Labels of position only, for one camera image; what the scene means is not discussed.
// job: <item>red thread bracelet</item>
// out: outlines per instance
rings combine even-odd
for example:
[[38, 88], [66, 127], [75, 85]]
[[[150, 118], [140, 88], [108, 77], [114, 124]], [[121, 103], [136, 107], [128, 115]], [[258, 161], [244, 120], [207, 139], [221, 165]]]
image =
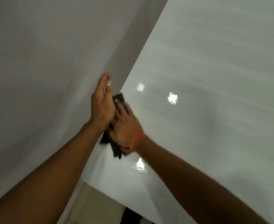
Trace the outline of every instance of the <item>red thread bracelet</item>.
[[139, 132], [138, 134], [136, 134], [133, 138], [133, 140], [131, 141], [130, 143], [130, 146], [129, 146], [129, 151], [132, 152], [135, 150], [135, 147], [136, 145], [138, 144], [138, 142], [144, 138], [145, 136], [145, 133], [144, 132]]

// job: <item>tile floor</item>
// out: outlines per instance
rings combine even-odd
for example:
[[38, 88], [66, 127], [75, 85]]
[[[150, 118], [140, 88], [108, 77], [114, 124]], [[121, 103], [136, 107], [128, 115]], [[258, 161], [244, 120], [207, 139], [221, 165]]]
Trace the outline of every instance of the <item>tile floor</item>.
[[[66, 224], [119, 224], [125, 206], [84, 184]], [[151, 224], [142, 219], [140, 224]]]

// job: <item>hand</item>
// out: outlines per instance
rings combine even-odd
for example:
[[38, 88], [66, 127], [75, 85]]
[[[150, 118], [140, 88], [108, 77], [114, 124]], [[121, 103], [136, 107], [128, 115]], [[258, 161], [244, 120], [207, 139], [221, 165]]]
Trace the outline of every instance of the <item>hand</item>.
[[91, 96], [90, 122], [97, 124], [103, 131], [113, 120], [115, 111], [112, 100], [113, 87], [110, 80], [111, 76], [108, 72], [103, 74]]
[[130, 146], [132, 140], [138, 133], [143, 132], [143, 129], [127, 103], [125, 106], [128, 113], [119, 101], [116, 101], [116, 104], [118, 107], [118, 110], [115, 109], [116, 119], [112, 121], [114, 130], [108, 128], [107, 132], [112, 140], [121, 146], [121, 150], [125, 154], [128, 154], [131, 151], [128, 151], [126, 148]]

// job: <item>forearm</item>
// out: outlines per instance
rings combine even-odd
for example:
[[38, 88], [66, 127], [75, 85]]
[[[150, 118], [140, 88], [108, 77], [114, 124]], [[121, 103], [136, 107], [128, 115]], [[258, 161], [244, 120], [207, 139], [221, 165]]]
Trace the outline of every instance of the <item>forearm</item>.
[[53, 224], [59, 219], [102, 134], [96, 123], [82, 130], [0, 199], [0, 223]]
[[191, 217], [201, 223], [267, 223], [206, 174], [144, 137], [136, 151]]

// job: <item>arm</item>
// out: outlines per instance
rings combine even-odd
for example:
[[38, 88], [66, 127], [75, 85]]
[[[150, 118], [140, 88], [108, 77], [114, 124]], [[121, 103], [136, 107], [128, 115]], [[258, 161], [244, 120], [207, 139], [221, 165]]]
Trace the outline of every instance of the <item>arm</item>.
[[196, 222], [267, 223], [222, 185], [149, 137], [143, 136], [136, 141], [136, 135], [143, 132], [141, 125], [127, 104], [128, 113], [121, 105], [118, 108], [117, 120], [113, 122], [114, 131], [109, 130], [112, 139], [123, 147], [123, 152], [135, 150], [139, 153]]
[[108, 73], [99, 80], [92, 95], [91, 119], [80, 132], [0, 199], [0, 223], [58, 221], [98, 138], [114, 117], [109, 80]]

